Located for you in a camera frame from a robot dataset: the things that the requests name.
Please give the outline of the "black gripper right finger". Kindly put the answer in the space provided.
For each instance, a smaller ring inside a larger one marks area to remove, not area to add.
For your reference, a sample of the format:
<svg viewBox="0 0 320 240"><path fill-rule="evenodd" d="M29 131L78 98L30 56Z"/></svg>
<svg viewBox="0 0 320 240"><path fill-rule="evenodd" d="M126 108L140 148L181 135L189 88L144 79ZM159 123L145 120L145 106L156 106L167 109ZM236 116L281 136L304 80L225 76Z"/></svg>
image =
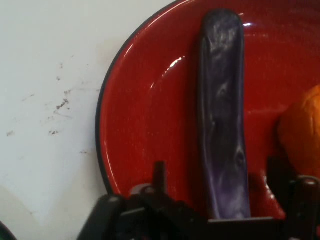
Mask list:
<svg viewBox="0 0 320 240"><path fill-rule="evenodd" d="M286 157L269 156L267 185L285 212L284 240L317 240L320 180L299 174Z"/></svg>

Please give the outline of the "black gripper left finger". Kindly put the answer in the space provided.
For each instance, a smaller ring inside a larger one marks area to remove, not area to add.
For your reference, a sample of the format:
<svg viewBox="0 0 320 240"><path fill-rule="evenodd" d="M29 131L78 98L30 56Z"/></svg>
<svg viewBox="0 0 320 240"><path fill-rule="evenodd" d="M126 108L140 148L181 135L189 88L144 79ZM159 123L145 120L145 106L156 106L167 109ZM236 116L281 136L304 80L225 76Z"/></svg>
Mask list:
<svg viewBox="0 0 320 240"><path fill-rule="evenodd" d="M154 164L152 182L133 188L130 197L104 195L93 207L79 240L199 240L208 222L183 201L166 193L166 169Z"/></svg>

